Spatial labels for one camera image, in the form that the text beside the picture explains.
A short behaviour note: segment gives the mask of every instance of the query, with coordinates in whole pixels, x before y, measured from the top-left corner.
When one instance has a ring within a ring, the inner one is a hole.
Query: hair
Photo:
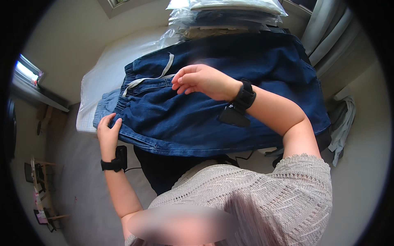
[[[236,217],[238,230],[230,237],[215,242],[215,246],[279,246],[281,245],[273,229],[261,216],[257,205],[251,196],[232,193],[226,201],[223,210]],[[276,223],[279,235],[280,226]],[[162,244],[135,239],[130,246],[161,246]]]

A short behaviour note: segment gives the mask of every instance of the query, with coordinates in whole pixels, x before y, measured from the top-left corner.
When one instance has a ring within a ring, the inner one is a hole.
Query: wooden table
[[[48,223],[48,220],[57,220],[59,218],[64,218],[70,215],[58,215],[58,216],[51,216],[51,217],[47,217],[45,215],[44,212],[44,207],[41,203],[41,201],[43,201],[44,199],[46,199],[46,201],[48,202],[49,205],[49,210],[55,214],[55,210],[53,208],[53,204],[52,204],[52,200],[51,200],[51,195],[50,192],[48,190],[48,178],[46,176],[46,166],[55,166],[54,163],[49,163],[49,162],[45,162],[45,161],[39,161],[39,160],[35,160],[34,156],[32,156],[32,159],[30,161],[31,166],[32,166],[32,177],[33,177],[33,185],[34,185],[34,195],[35,195],[35,205],[37,206],[37,210],[39,212],[39,214],[37,215],[38,220],[40,223]],[[38,183],[37,180],[39,179],[39,177],[36,176],[36,172],[35,172],[35,165],[36,164],[40,164],[43,167],[43,173],[44,173],[44,180],[42,180],[44,182],[46,191],[45,194],[40,198],[40,194],[39,194],[39,189],[38,189]]]

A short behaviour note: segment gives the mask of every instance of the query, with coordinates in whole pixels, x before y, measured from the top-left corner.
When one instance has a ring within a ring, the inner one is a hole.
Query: knit top
[[[234,191],[251,195],[280,244],[315,245],[332,209],[330,167],[323,159],[307,154],[286,157],[270,174],[225,164],[207,166],[192,177],[181,177],[149,208],[192,204],[223,209]],[[131,235],[125,245],[134,239]]]

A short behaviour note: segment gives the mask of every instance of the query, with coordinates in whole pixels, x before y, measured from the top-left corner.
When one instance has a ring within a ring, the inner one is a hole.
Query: floor
[[[54,176],[53,203],[60,214],[71,216],[62,220],[63,233],[71,246],[124,245],[118,218],[100,166],[98,139],[76,131],[75,122],[79,104],[70,107],[64,128],[48,129],[46,160],[57,163]],[[128,168],[139,167],[131,144],[128,150]],[[250,152],[229,154],[247,157]],[[274,157],[255,152],[249,160],[239,159],[241,168],[260,173],[273,171]],[[146,209],[156,197],[141,169],[130,170],[126,176]]]

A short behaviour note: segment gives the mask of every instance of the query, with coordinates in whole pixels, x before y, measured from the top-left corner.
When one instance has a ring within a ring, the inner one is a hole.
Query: woman
[[[214,100],[228,102],[242,86],[242,82],[206,65],[182,68],[172,83],[178,94],[202,92]],[[232,165],[197,165],[170,191],[154,199],[150,208],[195,204],[233,214],[240,221],[239,230],[233,237],[216,242],[216,246],[315,245],[332,208],[330,168],[321,159],[312,126],[303,110],[294,102],[256,86],[253,91],[256,98],[246,112],[283,136],[283,160],[275,170],[265,175]],[[104,162],[115,158],[121,119],[110,129],[108,123],[114,116],[104,117],[98,126]],[[104,173],[121,218],[126,245],[143,245],[126,227],[129,218],[143,210],[136,193],[123,172],[106,170]]]

